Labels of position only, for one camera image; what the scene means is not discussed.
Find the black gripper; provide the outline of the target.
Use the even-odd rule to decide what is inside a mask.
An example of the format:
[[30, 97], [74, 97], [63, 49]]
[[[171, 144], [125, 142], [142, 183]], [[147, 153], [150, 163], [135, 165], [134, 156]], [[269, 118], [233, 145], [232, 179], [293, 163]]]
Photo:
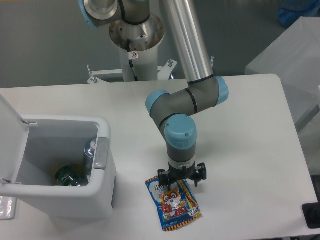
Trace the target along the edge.
[[195, 161], [176, 162], [172, 159], [168, 162], [169, 170], [158, 169], [158, 183], [160, 187], [167, 187], [171, 190], [171, 185], [178, 180], [190, 179], [194, 181], [195, 187], [202, 180], [207, 179], [207, 168], [204, 162], [195, 167]]

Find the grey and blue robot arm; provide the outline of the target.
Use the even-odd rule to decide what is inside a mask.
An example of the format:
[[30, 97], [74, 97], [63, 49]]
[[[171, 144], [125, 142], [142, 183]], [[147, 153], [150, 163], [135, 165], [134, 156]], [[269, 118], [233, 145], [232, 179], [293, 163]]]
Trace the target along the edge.
[[192, 115], [228, 99], [229, 89], [216, 77], [194, 2], [161, 0], [161, 15], [148, 0], [80, 0], [80, 11], [93, 29], [109, 27], [126, 82], [186, 79], [175, 93], [152, 92], [145, 101], [149, 116], [166, 142], [168, 169], [157, 172], [160, 186], [207, 178], [204, 163], [196, 164], [197, 129]]

